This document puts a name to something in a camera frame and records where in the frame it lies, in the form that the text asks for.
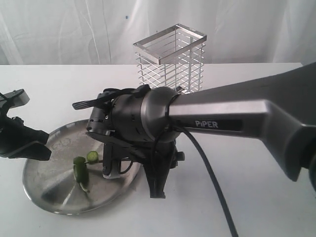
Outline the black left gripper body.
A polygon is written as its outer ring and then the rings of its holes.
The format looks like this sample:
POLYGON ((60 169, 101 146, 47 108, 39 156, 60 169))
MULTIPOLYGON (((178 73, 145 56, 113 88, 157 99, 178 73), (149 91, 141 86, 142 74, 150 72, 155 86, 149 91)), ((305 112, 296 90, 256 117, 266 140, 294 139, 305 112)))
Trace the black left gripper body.
POLYGON ((24 121, 20 117, 9 118, 0 110, 0 156, 2 158, 24 158, 22 147, 24 121))

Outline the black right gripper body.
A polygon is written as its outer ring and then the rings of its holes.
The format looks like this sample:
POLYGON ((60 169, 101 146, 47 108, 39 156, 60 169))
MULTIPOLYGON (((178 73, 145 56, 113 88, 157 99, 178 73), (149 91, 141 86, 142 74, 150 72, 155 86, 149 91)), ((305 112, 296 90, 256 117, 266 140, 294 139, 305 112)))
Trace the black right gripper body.
POLYGON ((164 186, 170 169, 176 167, 178 161, 185 159, 184 153, 176 148, 176 142, 162 142, 159 137, 153 142, 126 141, 117 134, 100 135, 86 133, 89 137, 104 144, 111 143, 119 148, 120 159, 130 158, 143 165, 151 198, 165 198, 164 186))

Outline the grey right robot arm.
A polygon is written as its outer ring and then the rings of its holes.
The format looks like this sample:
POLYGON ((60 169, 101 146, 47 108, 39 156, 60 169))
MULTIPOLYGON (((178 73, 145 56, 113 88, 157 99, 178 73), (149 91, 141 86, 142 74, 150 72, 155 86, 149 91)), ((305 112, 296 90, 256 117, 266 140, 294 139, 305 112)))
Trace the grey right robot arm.
POLYGON ((114 145, 112 160, 128 157, 144 166, 152 198, 183 159, 175 140, 184 131, 261 140, 285 175, 296 181, 302 168, 316 183, 316 66, 191 94, 167 87, 105 90, 93 101, 87 135, 114 145))

